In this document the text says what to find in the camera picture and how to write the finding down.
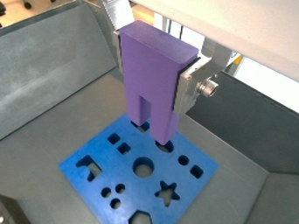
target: gray floor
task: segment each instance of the gray floor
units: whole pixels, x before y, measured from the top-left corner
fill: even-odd
[[[31,223],[98,223],[57,164],[122,113],[114,70],[0,142],[0,193],[18,201]],[[178,131],[218,163],[180,223],[244,223],[266,171],[186,116]]]
[[[246,224],[299,223],[299,176],[270,173]]]

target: purple rectangular peg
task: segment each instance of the purple rectangular peg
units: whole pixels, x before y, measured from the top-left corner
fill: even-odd
[[[173,113],[178,72],[198,49],[141,21],[120,29],[120,46],[126,114],[137,126],[150,118],[150,136],[164,145],[178,123]]]

